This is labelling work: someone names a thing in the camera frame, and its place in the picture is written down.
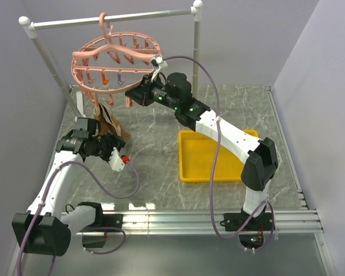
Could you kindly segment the aluminium rail frame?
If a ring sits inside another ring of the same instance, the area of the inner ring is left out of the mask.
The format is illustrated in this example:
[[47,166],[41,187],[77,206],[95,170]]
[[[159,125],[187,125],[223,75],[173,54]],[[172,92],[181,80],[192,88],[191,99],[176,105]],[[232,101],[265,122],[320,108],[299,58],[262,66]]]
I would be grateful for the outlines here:
[[303,194],[268,86],[223,85],[220,113],[241,128],[271,136],[279,170],[270,186],[276,231],[267,246],[243,248],[240,237],[216,236],[209,186],[179,177],[178,133],[170,110],[159,105],[127,109],[115,96],[113,111],[132,133],[125,148],[141,186],[125,200],[104,194],[81,167],[70,178],[66,202],[100,202],[108,218],[122,215],[122,232],[77,234],[56,259],[24,255],[23,275],[336,275],[319,214]]

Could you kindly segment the yellow plastic tray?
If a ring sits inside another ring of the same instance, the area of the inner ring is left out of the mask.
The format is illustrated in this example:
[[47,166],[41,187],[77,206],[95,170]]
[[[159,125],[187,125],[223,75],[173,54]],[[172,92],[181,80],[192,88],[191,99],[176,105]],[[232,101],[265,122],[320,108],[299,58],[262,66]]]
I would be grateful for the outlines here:
[[[209,182],[217,142],[194,131],[180,131],[178,134],[179,174],[186,183]],[[221,139],[216,163],[215,182],[240,182],[244,164]]]

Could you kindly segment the white metal drying rack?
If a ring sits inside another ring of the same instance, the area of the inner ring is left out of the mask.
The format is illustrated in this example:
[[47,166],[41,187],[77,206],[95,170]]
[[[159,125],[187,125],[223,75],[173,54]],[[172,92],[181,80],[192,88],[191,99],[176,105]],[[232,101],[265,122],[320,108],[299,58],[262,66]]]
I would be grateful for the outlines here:
[[[143,20],[150,18],[162,18],[171,16],[185,16],[191,15],[194,18],[194,47],[193,47],[193,84],[191,88],[192,95],[197,95],[198,91],[198,57],[199,57],[199,43],[200,43],[200,22],[202,19],[202,1],[194,1],[193,5],[187,9],[178,10],[165,10],[165,11],[154,11],[146,13],[133,13],[133,14],[122,14],[114,16],[106,16],[106,21],[109,23],[119,22],[119,21],[133,21],[133,20]],[[52,59],[50,58],[48,52],[45,50],[40,39],[38,38],[37,32],[40,29],[52,29],[61,28],[66,26],[77,26],[77,25],[89,25],[98,24],[98,17],[91,18],[79,18],[73,20],[60,20],[60,21],[48,21],[48,22],[32,22],[28,17],[21,16],[18,19],[19,24],[23,27],[28,37],[34,43],[37,51],[41,55],[43,61],[48,67],[50,73],[52,74],[54,80],[56,81],[59,89],[63,92],[66,101],[71,106],[73,112],[76,116],[81,117],[83,112],[80,107],[75,104],[75,102],[70,97],[70,88],[67,87],[64,79],[60,76],[60,73],[55,68]]]

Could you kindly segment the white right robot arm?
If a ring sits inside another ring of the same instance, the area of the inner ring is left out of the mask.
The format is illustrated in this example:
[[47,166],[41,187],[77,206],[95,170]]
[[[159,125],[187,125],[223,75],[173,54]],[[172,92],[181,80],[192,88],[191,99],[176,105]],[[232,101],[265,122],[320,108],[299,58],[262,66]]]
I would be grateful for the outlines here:
[[211,138],[239,158],[244,165],[241,181],[246,186],[242,223],[250,230],[263,223],[269,184],[278,168],[272,139],[261,140],[223,120],[193,97],[191,84],[183,73],[170,74],[164,83],[150,74],[145,75],[141,83],[125,95],[141,106],[156,102],[174,110],[175,118],[184,127]]

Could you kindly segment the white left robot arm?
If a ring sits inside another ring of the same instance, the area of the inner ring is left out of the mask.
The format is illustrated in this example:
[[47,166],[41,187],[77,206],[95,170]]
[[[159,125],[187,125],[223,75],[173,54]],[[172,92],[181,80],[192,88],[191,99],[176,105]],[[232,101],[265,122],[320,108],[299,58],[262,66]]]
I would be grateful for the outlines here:
[[122,171],[119,156],[125,141],[119,131],[101,134],[98,120],[80,117],[75,128],[56,144],[50,172],[35,200],[25,213],[16,213],[12,227],[21,253],[62,256],[72,236],[88,228],[99,231],[105,223],[100,203],[81,202],[74,211],[62,216],[63,207],[77,169],[90,156],[101,158],[111,169]]

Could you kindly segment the orange clothes peg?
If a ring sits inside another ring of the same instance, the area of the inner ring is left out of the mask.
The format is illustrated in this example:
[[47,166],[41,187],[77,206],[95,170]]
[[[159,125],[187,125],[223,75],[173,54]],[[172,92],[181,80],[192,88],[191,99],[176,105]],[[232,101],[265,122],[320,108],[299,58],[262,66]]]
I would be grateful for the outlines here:
[[107,78],[105,75],[105,70],[101,71],[101,78],[102,78],[102,83],[104,86],[106,86],[110,81],[110,78]]

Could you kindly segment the pink round clip hanger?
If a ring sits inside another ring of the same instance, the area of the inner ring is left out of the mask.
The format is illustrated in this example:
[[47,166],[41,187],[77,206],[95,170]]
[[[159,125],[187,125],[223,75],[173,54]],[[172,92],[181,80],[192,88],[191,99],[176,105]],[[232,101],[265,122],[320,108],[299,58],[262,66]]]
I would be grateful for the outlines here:
[[[117,83],[117,72],[122,74],[151,74],[150,59],[161,55],[159,44],[152,37],[137,32],[114,32],[106,21],[107,13],[101,13],[98,24],[102,35],[72,53],[71,73],[81,92],[98,107],[99,96],[108,95],[108,103],[114,104],[113,96],[124,93],[140,84],[141,79]],[[101,71],[110,78],[104,86]]]

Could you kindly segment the purple clothes peg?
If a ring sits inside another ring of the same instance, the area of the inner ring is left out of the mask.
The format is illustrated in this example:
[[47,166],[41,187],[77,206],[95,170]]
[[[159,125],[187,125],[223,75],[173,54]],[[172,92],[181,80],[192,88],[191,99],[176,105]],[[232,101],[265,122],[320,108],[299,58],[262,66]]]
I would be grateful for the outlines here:
[[122,79],[121,71],[117,72],[117,83],[119,86],[122,86],[125,83],[125,79]]

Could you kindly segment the brown underwear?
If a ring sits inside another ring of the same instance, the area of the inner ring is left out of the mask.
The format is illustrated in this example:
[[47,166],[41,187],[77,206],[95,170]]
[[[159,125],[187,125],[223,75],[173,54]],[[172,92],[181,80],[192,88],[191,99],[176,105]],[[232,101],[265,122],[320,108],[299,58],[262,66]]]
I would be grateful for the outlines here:
[[94,109],[94,118],[99,121],[98,136],[103,136],[109,132],[120,136],[124,140],[128,140],[131,134],[128,133],[121,125],[118,119],[113,115],[112,110],[102,104],[98,103],[98,107]]

